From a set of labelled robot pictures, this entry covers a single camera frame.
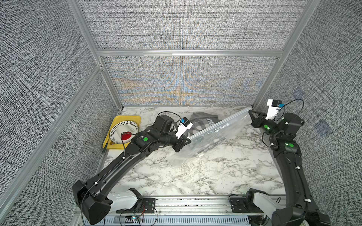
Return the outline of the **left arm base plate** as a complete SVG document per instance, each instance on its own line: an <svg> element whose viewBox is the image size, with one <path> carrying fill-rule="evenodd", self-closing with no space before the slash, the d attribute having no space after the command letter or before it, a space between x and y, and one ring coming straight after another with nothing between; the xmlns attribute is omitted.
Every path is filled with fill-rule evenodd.
<svg viewBox="0 0 362 226"><path fill-rule="evenodd" d="M121 209L117 210L116 213L155 213L155 205L156 199L155 198L143 198L142 203L137 202L134 207L131 209Z"/></svg>

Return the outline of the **black white checkered cloth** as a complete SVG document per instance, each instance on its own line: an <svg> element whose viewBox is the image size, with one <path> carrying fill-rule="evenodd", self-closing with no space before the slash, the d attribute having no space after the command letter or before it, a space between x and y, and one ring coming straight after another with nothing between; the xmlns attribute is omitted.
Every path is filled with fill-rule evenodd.
<svg viewBox="0 0 362 226"><path fill-rule="evenodd" d="M187 136L191 137L202 130L211 127L221 120L218 115L211 115L204 112L195 112L190 117L190 122L193 126L187 131Z"/></svg>

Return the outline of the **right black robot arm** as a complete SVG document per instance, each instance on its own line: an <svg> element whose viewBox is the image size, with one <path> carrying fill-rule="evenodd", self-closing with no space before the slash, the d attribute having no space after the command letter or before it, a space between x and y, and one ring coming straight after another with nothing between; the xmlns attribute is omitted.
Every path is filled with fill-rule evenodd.
<svg viewBox="0 0 362 226"><path fill-rule="evenodd" d="M249 110L251 125L263 130L269 139L271 155L278 166L286 192L285 207L273 202L262 191L250 189L244 201L246 208L260 209L271 220L273 226L330 226L328 215L320 212L313 199L302 166L302 153L295 141L304 120L293 113L286 113L281 121L267 119L262 112Z"/></svg>

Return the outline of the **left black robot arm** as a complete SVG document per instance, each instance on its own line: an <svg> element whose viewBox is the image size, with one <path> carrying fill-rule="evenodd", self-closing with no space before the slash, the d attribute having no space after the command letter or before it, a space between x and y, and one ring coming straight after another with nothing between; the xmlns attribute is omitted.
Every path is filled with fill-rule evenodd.
<svg viewBox="0 0 362 226"><path fill-rule="evenodd" d="M101 222L111 210L113 202L108 194L117 182L159 148L172 147L178 153L191 143L185 132L192 126L192 122L186 117L175 122L161 112L151 126L134 135L123 153L106 168L86 182L75 182L72 190L76 205L82 213L82 220L88 220L91 225Z"/></svg>

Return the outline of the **clear vacuum bag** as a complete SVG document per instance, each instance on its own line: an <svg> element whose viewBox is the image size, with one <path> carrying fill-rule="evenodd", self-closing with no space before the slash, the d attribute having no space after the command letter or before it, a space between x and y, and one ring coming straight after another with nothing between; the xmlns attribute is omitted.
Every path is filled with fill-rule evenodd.
<svg viewBox="0 0 362 226"><path fill-rule="evenodd" d="M204 156L207 152L215 151L221 144L238 136L244 127L251 123L249 110L251 108L246 107L223 120L219 118L220 122L191 137L185 132L191 143L178 153L170 153L168 161L172 165L180 166L191 159Z"/></svg>

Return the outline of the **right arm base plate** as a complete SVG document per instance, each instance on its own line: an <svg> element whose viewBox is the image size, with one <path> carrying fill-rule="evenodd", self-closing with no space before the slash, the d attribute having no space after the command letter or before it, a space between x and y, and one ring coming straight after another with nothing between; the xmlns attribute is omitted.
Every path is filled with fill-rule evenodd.
<svg viewBox="0 0 362 226"><path fill-rule="evenodd" d="M263 211L254 205L251 198L231 194L228 197L233 213L263 213Z"/></svg>

